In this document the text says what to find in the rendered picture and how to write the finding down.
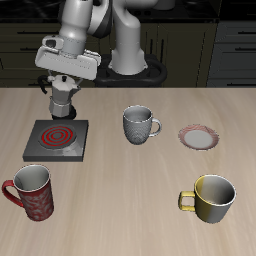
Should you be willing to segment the small pink fluted dish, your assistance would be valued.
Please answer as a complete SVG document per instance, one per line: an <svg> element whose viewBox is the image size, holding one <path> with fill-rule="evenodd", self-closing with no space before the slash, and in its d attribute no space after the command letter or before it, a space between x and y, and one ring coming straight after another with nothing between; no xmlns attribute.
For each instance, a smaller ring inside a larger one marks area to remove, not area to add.
<svg viewBox="0 0 256 256"><path fill-rule="evenodd" d="M205 125L193 124L179 131L180 142L193 150L207 151L217 146L219 135L217 132Z"/></svg>

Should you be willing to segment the flat black base plate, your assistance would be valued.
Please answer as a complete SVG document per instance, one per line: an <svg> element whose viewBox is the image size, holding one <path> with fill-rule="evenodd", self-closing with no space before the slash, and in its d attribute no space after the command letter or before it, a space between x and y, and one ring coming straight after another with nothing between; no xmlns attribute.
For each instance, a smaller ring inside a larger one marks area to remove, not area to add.
<svg viewBox="0 0 256 256"><path fill-rule="evenodd" d="M109 68L112 60L110 54L103 54L102 61L94 80L99 88L158 88L167 78L167 69L160 63L156 56L145 56L147 69L135 75L121 75Z"/></svg>

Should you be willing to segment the silver moka pot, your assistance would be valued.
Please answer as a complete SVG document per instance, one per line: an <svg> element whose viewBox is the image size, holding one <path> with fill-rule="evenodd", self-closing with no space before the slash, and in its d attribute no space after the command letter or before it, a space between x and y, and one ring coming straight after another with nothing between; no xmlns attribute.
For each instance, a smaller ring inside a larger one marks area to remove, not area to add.
<svg viewBox="0 0 256 256"><path fill-rule="evenodd" d="M47 82L52 87L49 105L51 115L57 117L67 116L73 106L72 97L80 90L74 89L75 80L67 75L57 75L54 76L54 81L48 81L48 76L42 75L38 77L37 81L44 94L47 93L44 82Z"/></svg>

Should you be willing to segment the grey textured mug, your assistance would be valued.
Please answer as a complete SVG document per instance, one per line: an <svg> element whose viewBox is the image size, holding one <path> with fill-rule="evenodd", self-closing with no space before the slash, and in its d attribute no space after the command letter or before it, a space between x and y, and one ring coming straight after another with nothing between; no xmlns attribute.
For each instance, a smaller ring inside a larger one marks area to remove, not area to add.
<svg viewBox="0 0 256 256"><path fill-rule="evenodd" d="M152 123L158 130L151 132ZM127 140L133 145L141 145L149 137L158 135L162 130L161 122L154 118L149 108L141 105L129 106L123 111L123 130Z"/></svg>

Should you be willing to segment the red patterned mug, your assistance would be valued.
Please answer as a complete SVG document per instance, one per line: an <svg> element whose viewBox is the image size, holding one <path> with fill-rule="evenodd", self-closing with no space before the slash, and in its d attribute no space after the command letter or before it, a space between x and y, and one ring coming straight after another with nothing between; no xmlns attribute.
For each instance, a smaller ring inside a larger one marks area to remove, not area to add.
<svg viewBox="0 0 256 256"><path fill-rule="evenodd" d="M29 219L44 221L54 211L50 172L43 165L22 167L2 185L4 196L25 209Z"/></svg>

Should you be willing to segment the dark kitchen cupboards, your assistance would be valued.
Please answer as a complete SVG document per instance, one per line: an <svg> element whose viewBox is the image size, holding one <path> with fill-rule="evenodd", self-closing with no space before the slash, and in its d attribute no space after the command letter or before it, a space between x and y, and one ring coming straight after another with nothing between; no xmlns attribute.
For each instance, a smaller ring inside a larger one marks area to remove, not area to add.
<svg viewBox="0 0 256 256"><path fill-rule="evenodd" d="M35 66L42 38L59 32L59 0L0 0L0 87L36 87L47 73ZM141 48L167 68L164 87L204 87L216 25L143 23Z"/></svg>

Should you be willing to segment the dark grey stove plate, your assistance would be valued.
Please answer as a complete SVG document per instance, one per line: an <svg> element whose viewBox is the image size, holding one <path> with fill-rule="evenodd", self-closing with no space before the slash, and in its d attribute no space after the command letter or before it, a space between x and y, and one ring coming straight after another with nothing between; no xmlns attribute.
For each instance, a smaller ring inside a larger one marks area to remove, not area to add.
<svg viewBox="0 0 256 256"><path fill-rule="evenodd" d="M87 120L36 120L23 153L25 162L82 162Z"/></svg>

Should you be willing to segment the yellow and grey mug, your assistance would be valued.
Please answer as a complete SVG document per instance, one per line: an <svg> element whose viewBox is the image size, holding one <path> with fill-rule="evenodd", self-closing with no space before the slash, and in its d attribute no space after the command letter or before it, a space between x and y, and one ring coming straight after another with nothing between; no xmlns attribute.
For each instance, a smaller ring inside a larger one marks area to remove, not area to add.
<svg viewBox="0 0 256 256"><path fill-rule="evenodd" d="M194 183L193 191L181 191L179 209L194 212L206 223L220 222L236 198L233 184L219 175L203 175Z"/></svg>

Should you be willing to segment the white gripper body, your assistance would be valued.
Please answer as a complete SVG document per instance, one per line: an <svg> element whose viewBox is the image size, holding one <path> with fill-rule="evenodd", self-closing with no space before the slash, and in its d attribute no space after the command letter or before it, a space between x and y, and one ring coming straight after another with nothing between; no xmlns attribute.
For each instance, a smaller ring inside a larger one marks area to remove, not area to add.
<svg viewBox="0 0 256 256"><path fill-rule="evenodd" d="M35 65L59 73L94 80L97 67L101 64L101 56L97 52L85 50L76 58L69 58L60 54L59 50L41 46L35 58Z"/></svg>

